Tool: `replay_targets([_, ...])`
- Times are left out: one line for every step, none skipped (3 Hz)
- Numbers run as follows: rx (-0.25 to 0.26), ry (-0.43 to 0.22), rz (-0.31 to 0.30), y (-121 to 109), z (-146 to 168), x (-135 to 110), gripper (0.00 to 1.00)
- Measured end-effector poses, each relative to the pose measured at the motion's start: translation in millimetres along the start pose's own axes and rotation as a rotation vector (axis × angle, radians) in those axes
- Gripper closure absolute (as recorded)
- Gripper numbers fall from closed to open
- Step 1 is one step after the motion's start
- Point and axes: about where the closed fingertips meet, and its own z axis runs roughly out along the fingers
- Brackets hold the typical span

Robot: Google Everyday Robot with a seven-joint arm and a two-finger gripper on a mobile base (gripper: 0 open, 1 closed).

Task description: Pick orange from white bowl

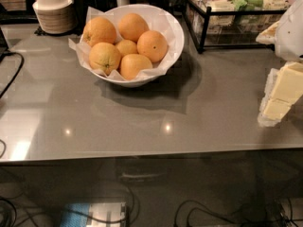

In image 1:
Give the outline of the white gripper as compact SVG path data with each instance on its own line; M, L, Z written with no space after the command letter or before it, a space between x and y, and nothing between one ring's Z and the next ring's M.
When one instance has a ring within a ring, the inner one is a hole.
M266 80L260 102L258 123L274 127L303 96L303 0L295 0L279 20L275 40L276 55L287 61L273 68Z

